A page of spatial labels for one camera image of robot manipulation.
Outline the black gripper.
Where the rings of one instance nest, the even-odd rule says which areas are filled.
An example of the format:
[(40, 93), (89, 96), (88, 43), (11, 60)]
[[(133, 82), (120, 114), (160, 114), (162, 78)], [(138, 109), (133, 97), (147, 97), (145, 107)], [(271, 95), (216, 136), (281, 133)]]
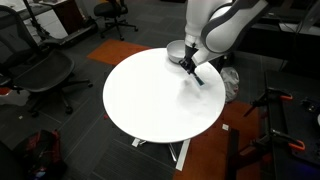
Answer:
[(185, 56), (179, 61), (180, 66), (186, 70), (188, 74), (192, 74), (194, 77), (197, 77), (197, 74), (193, 71), (196, 65), (193, 62), (192, 57), (197, 51), (198, 49), (195, 47), (195, 45), (185, 46)]

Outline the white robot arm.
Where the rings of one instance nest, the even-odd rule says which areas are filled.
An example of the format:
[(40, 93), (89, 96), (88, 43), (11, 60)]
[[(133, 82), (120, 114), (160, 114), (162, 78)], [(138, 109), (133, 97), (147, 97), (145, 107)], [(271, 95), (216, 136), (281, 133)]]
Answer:
[(188, 74), (236, 49), (245, 32), (270, 8), (270, 0), (187, 0), (185, 57), (179, 62)]

